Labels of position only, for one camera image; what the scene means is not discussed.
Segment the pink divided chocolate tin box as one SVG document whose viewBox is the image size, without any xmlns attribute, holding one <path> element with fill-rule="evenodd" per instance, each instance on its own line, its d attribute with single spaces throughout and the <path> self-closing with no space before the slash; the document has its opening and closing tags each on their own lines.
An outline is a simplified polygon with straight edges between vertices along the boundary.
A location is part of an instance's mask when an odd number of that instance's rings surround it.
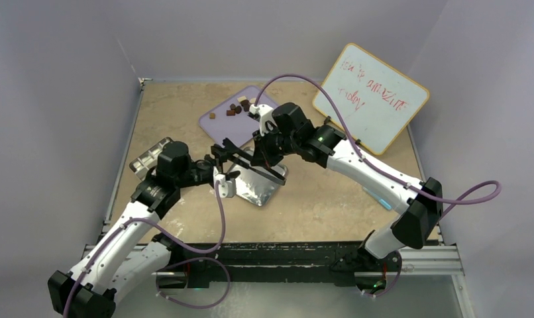
<svg viewBox="0 0 534 318">
<path fill-rule="evenodd" d="M 148 171 L 157 165 L 158 156 L 163 151 L 164 147 L 172 141 L 173 140 L 167 136 L 137 156 L 129 163 L 131 172 L 139 180 L 143 180 Z"/>
</svg>

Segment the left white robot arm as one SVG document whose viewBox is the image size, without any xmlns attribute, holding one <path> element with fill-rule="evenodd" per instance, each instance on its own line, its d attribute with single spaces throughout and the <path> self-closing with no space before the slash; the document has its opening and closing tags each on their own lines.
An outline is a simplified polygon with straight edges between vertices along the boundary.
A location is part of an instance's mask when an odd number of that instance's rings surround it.
<svg viewBox="0 0 534 318">
<path fill-rule="evenodd" d="M 251 157 L 226 142 L 193 160 L 181 141 L 167 140 L 118 221 L 95 248 L 67 272 L 48 280 L 55 312 L 63 317 L 111 317 L 118 304 L 151 273 L 174 271 L 183 264 L 189 245 L 163 229 L 159 222 L 180 200 L 187 187 L 210 185 L 217 201 L 233 197 L 237 172 L 225 172 L 234 162 L 251 169 Z"/>
</svg>

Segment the lavender plastic tray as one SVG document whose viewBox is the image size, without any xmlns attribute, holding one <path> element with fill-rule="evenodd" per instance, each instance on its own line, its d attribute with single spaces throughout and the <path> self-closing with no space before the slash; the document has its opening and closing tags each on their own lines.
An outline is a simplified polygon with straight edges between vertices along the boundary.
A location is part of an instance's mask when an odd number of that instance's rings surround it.
<svg viewBox="0 0 534 318">
<path fill-rule="evenodd" d="M 217 144 L 222 144 L 223 139 L 229 138 L 236 146 L 241 147 L 252 139 L 254 131 L 259 129 L 259 122 L 250 118 L 247 112 L 242 111 L 235 116 L 227 116 L 226 111 L 230 105 L 240 105 L 237 98 L 246 96 L 249 101 L 255 98 L 260 88 L 255 85 L 249 85 L 240 91 L 233 93 L 226 100 L 206 111 L 200 116 L 199 126 L 214 140 Z M 209 114 L 215 113 L 216 118 L 210 119 Z"/>
</svg>

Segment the silver square tin lid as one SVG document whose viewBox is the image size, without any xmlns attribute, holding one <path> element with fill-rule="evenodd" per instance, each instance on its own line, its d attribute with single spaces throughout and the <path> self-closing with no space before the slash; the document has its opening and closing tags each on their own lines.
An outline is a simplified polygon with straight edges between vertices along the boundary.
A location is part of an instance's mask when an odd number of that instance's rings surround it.
<svg viewBox="0 0 534 318">
<path fill-rule="evenodd" d="M 232 164 L 229 172 L 238 171 L 235 179 L 236 195 L 258 207 L 264 206 L 280 188 L 280 184 L 238 164 Z"/>
</svg>

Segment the yellow framed whiteboard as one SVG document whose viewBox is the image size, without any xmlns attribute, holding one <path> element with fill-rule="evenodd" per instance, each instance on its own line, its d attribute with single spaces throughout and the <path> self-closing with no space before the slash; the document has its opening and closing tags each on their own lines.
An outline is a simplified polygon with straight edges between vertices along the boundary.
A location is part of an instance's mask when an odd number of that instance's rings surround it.
<svg viewBox="0 0 534 318">
<path fill-rule="evenodd" d="M 430 98 L 429 90 L 354 43 L 347 44 L 313 107 L 381 155 Z"/>
</svg>

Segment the light blue marker pen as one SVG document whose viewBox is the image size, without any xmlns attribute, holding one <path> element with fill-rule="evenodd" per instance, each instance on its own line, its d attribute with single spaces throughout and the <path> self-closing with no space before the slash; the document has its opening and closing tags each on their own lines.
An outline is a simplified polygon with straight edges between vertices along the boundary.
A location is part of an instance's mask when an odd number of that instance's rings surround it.
<svg viewBox="0 0 534 318">
<path fill-rule="evenodd" d="M 386 200 L 382 199 L 380 196 L 376 195 L 374 192 L 370 191 L 369 189 L 367 189 L 365 187 L 363 188 L 363 190 L 369 196 L 374 198 L 384 209 L 386 209 L 387 211 L 391 211 L 392 210 L 392 206 Z"/>
</svg>

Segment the aluminium frame rail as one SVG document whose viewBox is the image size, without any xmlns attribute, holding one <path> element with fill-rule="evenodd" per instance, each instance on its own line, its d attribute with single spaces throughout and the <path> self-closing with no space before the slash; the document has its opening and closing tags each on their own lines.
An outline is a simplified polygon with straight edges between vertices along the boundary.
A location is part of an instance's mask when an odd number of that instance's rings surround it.
<svg viewBox="0 0 534 318">
<path fill-rule="evenodd" d="M 359 242 L 248 242 L 225 243 L 206 255 L 159 242 L 138 245 L 119 257 L 100 257 L 88 278 L 126 282 L 151 274 L 220 282 L 329 282 L 354 278 L 379 280 L 395 274 L 457 275 L 462 273 L 453 246 L 403 248 L 383 260 L 359 253 Z"/>
</svg>

